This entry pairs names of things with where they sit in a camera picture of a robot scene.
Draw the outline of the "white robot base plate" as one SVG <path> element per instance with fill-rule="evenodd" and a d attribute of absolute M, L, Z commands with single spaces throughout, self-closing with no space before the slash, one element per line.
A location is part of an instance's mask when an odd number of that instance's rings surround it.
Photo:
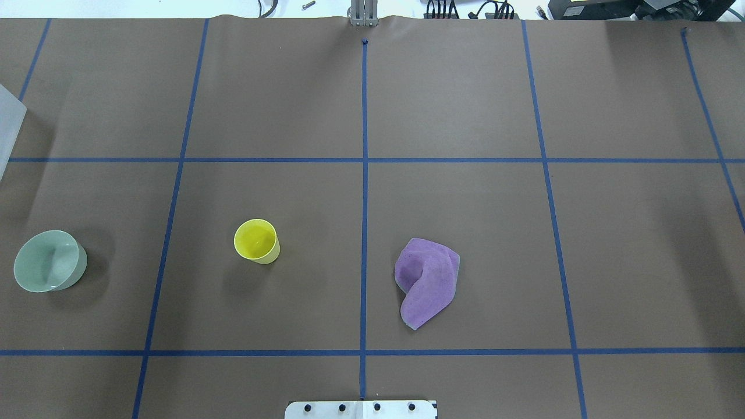
<path fill-rule="evenodd" d="M 329 400 L 289 403 L 285 418 L 437 418 L 430 400 Z"/>

